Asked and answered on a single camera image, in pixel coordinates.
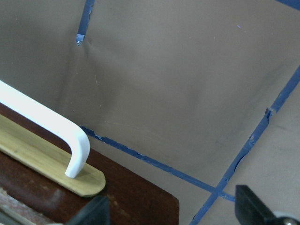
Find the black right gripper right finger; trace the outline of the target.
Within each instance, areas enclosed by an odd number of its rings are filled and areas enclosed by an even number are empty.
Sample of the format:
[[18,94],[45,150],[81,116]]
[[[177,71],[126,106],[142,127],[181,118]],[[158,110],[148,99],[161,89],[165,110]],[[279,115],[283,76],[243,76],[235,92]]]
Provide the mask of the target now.
[[236,185],[235,216],[240,225],[271,225],[276,216],[247,186]]

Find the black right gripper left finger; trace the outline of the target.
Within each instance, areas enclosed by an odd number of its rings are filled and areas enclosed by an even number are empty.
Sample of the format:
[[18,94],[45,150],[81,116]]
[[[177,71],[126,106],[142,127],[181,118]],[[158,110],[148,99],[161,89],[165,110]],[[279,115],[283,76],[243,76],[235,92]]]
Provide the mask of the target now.
[[110,203],[106,196],[96,196],[86,204],[66,225],[109,225]]

